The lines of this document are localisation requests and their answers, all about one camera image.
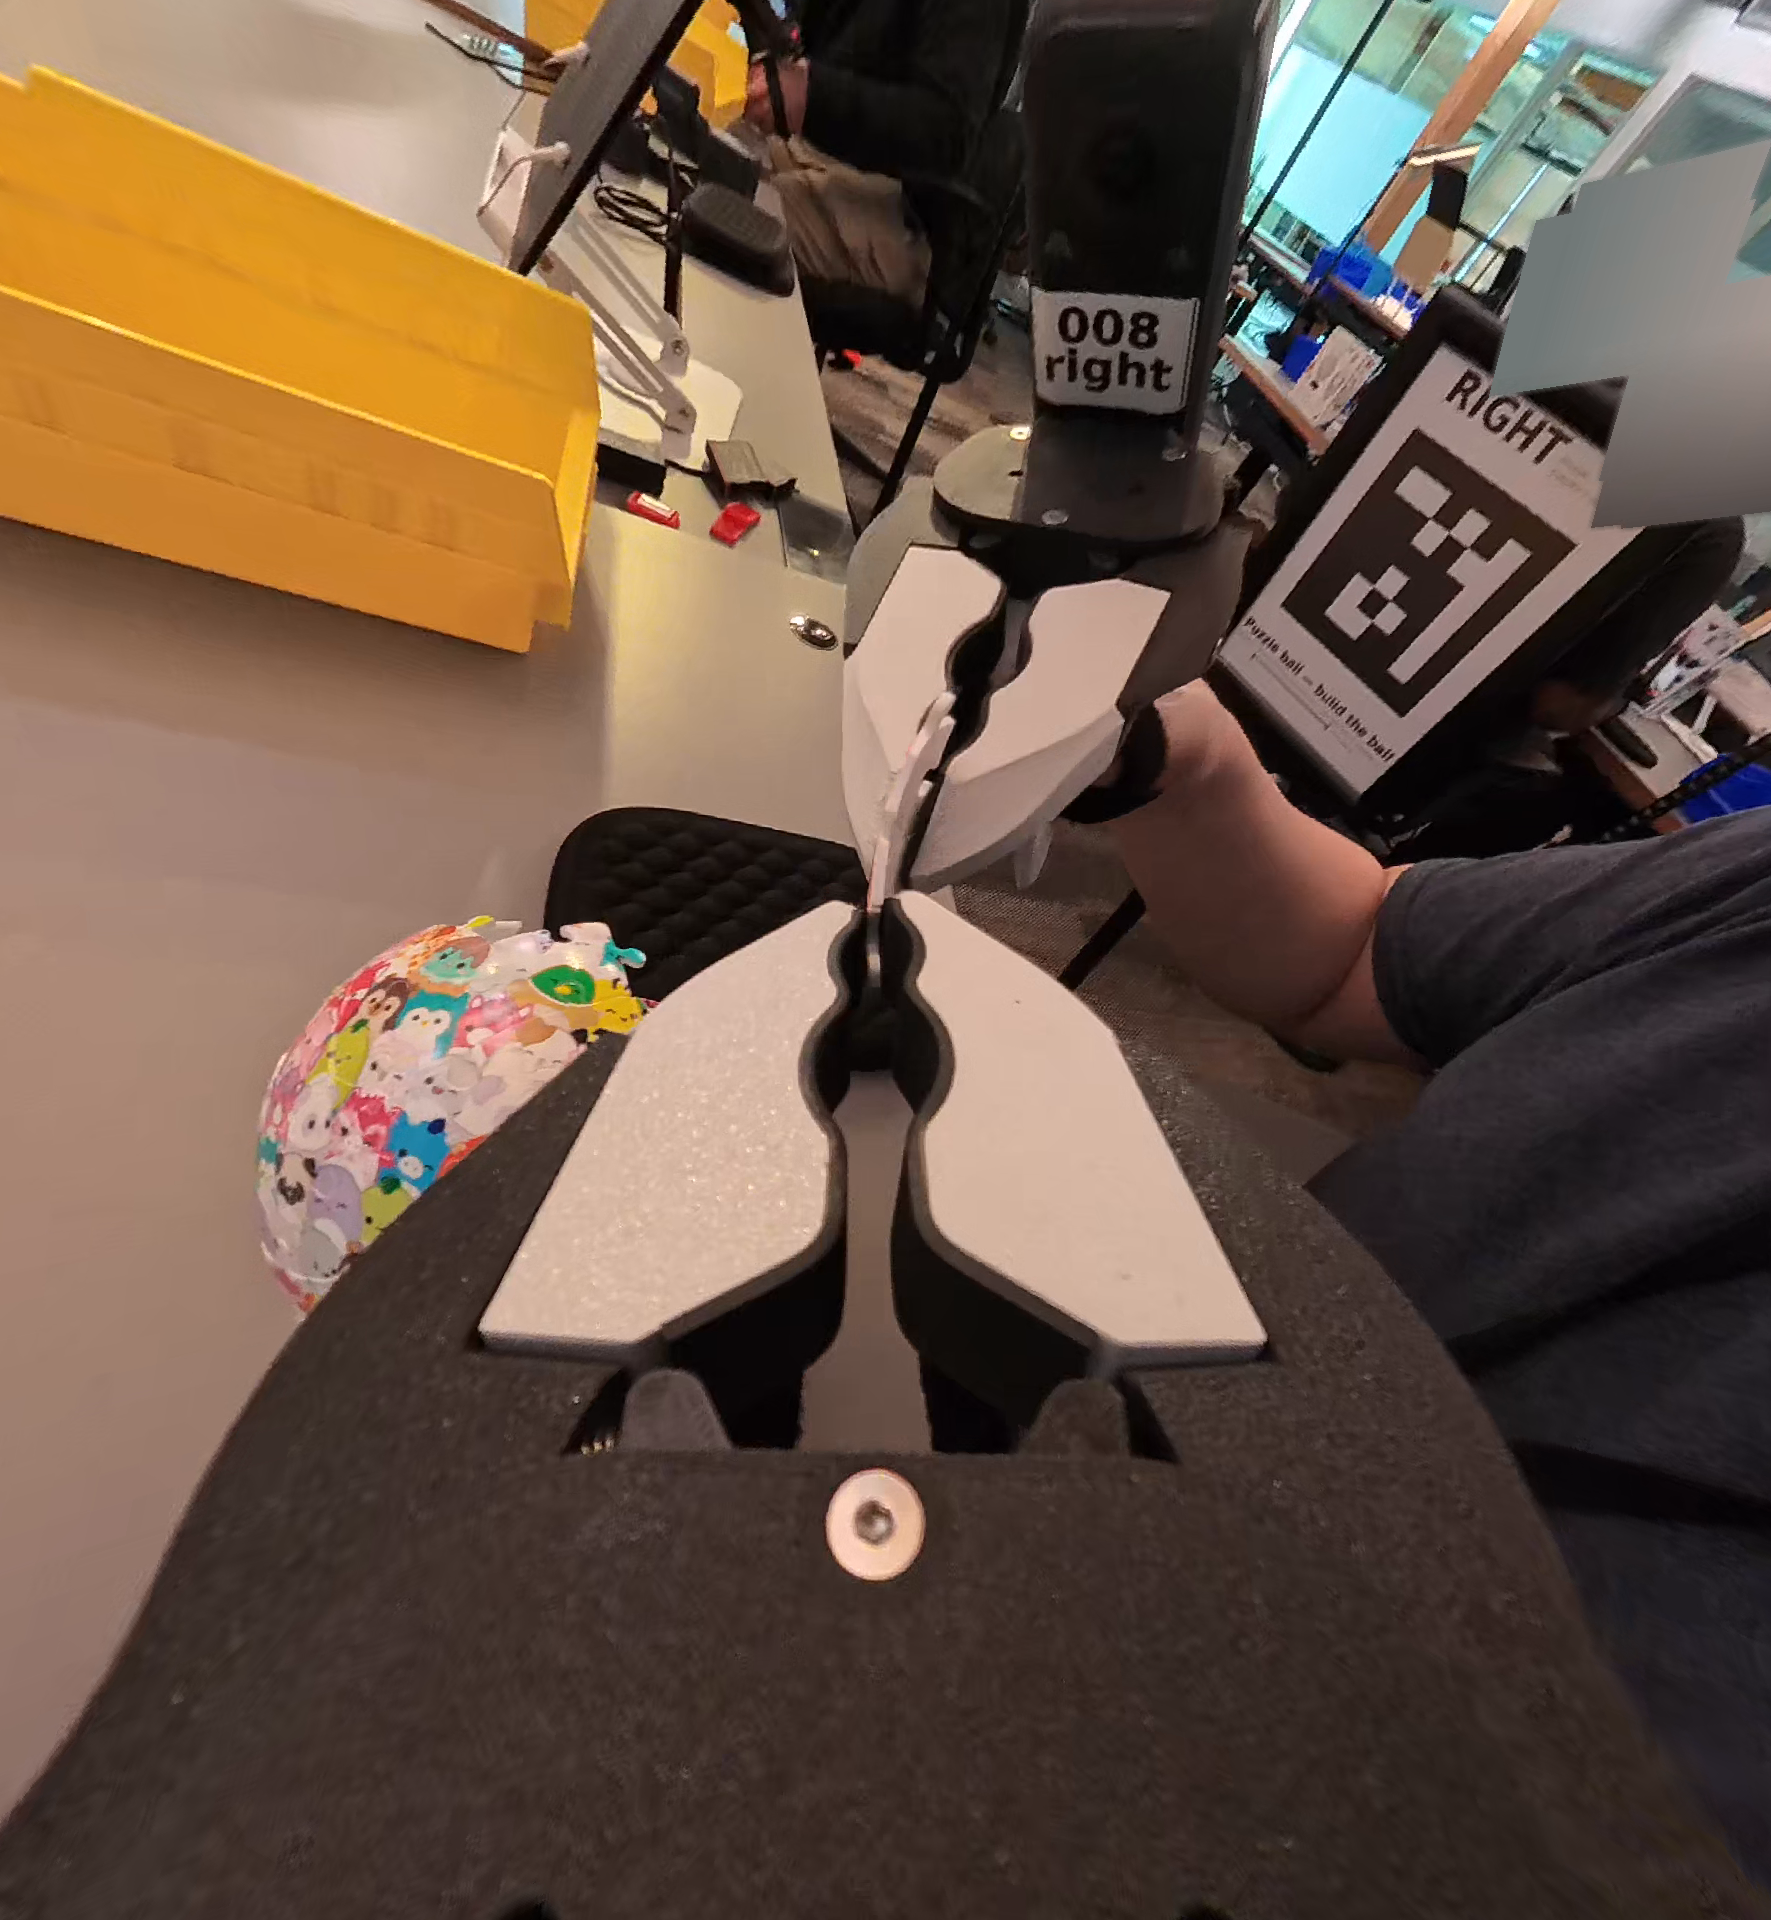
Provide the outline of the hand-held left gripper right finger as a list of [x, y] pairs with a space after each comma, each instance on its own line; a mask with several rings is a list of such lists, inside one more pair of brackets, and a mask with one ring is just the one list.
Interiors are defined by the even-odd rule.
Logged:
[[943, 1374], [1246, 1363], [1268, 1344], [1111, 1030], [920, 895], [886, 901], [897, 1324]]

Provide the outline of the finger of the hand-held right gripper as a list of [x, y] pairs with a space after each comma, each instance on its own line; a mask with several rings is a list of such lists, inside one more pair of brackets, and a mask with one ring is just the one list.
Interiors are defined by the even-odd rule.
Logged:
[[936, 889], [1031, 848], [1111, 765], [1123, 697], [1171, 591], [1110, 580], [1041, 594], [1030, 654], [996, 688], [979, 729], [939, 765], [907, 886]]
[[1000, 635], [1003, 604], [999, 577], [960, 550], [913, 544], [899, 558], [842, 666], [841, 774], [864, 868], [878, 800], [920, 714], [948, 692], [956, 729], [953, 660], [967, 641]]

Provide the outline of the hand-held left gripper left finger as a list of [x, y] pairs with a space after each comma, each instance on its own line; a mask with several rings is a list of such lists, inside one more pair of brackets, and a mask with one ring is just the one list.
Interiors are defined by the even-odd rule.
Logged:
[[864, 912], [813, 906], [634, 1030], [480, 1318], [490, 1350], [805, 1369], [842, 1318], [842, 1065]]

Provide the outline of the white puzzle piece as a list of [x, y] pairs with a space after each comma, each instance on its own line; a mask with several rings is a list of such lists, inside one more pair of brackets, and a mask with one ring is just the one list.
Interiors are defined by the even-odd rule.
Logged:
[[939, 769], [953, 733], [953, 695], [937, 695], [920, 714], [905, 753], [887, 776], [870, 841], [866, 912], [877, 913], [908, 886], [920, 834], [937, 796]]

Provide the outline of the colourful cartoon puzzle ball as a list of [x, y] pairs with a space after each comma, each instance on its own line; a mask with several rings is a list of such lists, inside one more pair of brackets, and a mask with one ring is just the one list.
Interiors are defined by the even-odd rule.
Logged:
[[651, 1008], [648, 954], [603, 921], [437, 922], [343, 980], [256, 1122], [258, 1243], [296, 1310], [601, 1038]]

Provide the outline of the person's right forearm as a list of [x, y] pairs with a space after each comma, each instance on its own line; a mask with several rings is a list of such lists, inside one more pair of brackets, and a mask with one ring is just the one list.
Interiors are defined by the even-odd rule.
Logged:
[[1242, 802], [1107, 827], [1151, 930], [1238, 1019], [1336, 1061], [1422, 1069], [1375, 975], [1377, 918], [1407, 868], [1299, 813], [1259, 769]]

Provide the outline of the person's right hand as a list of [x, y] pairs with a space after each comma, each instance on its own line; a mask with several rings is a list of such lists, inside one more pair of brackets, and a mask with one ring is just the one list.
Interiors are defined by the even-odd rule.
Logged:
[[1113, 755], [1113, 824], [1171, 824], [1225, 796], [1242, 802], [1253, 780], [1262, 781], [1253, 745], [1220, 692], [1197, 676], [1127, 721]]

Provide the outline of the black quilted wrist rest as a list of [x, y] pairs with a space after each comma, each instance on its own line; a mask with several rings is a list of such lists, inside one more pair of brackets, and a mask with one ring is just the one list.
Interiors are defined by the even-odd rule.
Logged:
[[827, 901], [866, 895], [859, 858], [837, 841], [681, 807], [589, 815], [560, 844], [543, 922], [603, 922], [632, 988], [661, 998], [693, 975]]

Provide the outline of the printed marker sign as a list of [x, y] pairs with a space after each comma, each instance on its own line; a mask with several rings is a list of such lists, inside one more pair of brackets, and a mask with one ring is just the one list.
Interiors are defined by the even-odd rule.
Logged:
[[1618, 405], [1492, 385], [1502, 323], [1439, 291], [1281, 500], [1215, 668], [1311, 785], [1430, 796], [1659, 564], [1594, 521]]

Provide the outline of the white monitor stand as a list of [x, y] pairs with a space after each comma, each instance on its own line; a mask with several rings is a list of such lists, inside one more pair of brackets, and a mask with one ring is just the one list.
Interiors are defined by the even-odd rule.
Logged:
[[601, 434], [682, 471], [704, 471], [709, 442], [727, 442], [741, 385], [696, 357], [661, 304], [656, 245], [634, 245], [574, 212], [547, 248], [539, 276], [580, 298], [592, 318], [601, 385]]

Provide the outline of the black oval pad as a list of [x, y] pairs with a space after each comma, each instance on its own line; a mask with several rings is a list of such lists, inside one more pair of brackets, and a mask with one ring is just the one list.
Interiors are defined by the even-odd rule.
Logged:
[[755, 291], [790, 297], [795, 259], [785, 222], [716, 178], [689, 185], [678, 212], [681, 251]]

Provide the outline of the person's dark blue shirt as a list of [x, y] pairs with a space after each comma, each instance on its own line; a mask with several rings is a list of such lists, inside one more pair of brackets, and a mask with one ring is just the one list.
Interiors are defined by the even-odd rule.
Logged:
[[1414, 867], [1372, 968], [1430, 1078], [1311, 1195], [1543, 1494], [1771, 1526], [1771, 805]]

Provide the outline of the black flat monitor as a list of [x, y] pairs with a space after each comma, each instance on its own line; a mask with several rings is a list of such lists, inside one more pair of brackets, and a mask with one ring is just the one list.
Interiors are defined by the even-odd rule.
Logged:
[[535, 276], [562, 222], [592, 189], [616, 130], [636, 113], [700, 1], [608, 1], [562, 53], [536, 138], [503, 132], [477, 213], [503, 226], [503, 265]]

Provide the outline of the yellow plastic bin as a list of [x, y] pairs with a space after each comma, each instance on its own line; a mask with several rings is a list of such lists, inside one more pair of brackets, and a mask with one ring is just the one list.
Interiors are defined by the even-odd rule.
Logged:
[[0, 516], [528, 652], [596, 483], [583, 304], [0, 73]]

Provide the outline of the person's dark trousers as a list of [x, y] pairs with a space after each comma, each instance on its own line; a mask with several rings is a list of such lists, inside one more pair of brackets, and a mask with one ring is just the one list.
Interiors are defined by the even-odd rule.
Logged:
[[1626, 1687], [1771, 1894], [1771, 1462], [1513, 1457]]

